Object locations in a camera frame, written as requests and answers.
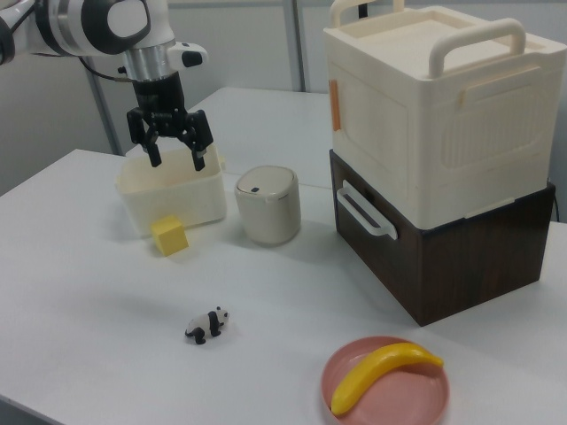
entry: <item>toy panda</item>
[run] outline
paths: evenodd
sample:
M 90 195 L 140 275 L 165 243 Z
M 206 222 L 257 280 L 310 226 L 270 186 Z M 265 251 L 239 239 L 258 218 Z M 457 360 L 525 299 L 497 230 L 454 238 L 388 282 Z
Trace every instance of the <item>toy panda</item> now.
M 206 342 L 205 336 L 218 336 L 221 334 L 221 327 L 229 321 L 229 313 L 216 307 L 215 311 L 207 314 L 201 314 L 189 322 L 189 326 L 185 330 L 185 336 L 194 337 L 195 342 L 199 345 Z

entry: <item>brown wooden box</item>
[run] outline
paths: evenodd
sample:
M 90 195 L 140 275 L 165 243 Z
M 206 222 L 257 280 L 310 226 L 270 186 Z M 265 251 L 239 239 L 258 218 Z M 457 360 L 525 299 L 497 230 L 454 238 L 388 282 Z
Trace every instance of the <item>brown wooden box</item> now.
M 337 231 L 421 326 L 540 278 L 555 186 L 470 219 L 414 227 L 330 151 Z M 396 228 L 369 234 L 337 201 L 347 181 Z

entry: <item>carrying handle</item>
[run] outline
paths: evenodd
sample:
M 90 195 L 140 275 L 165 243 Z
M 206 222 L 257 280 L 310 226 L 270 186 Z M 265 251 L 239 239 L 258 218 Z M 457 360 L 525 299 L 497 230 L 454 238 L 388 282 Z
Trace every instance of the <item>carrying handle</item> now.
M 349 196 L 373 221 L 379 228 L 372 225 L 366 218 L 351 204 L 346 196 Z M 350 214 L 373 236 L 388 235 L 394 241 L 398 239 L 398 232 L 393 224 L 380 213 L 373 204 L 359 193 L 349 182 L 343 181 L 342 189 L 337 190 L 337 201 L 350 212 Z
M 371 3 L 374 0 L 335 0 L 330 6 L 330 27 L 340 27 L 340 15 L 351 7 L 360 6 L 361 4 Z M 404 0 L 393 0 L 393 11 L 403 12 Z
M 512 36 L 511 55 L 521 55 L 525 50 L 525 30 L 520 22 L 512 18 L 499 19 L 484 25 L 466 27 L 447 35 L 435 43 L 429 56 L 429 76 L 439 78 L 445 68 L 445 56 L 454 49 L 487 42 L 494 38 Z

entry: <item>yellow block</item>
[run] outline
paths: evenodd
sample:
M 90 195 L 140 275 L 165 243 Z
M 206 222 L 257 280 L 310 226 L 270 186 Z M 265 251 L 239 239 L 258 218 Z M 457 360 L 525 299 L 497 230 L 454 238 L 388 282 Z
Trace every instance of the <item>yellow block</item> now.
M 158 249 L 166 257 L 189 246 L 183 224 L 174 215 L 153 222 L 151 235 Z

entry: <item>pink bowl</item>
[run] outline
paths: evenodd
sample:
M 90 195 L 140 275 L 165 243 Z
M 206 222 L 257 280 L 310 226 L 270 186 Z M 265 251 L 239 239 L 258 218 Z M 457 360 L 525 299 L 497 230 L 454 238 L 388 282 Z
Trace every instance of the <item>pink bowl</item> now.
M 371 336 L 336 351 L 322 372 L 321 392 L 325 410 L 342 425 L 434 425 L 449 401 L 449 381 L 442 367 L 418 364 L 400 367 L 382 376 L 347 414 L 330 412 L 333 392 L 345 375 L 374 350 L 409 341 L 394 336 Z

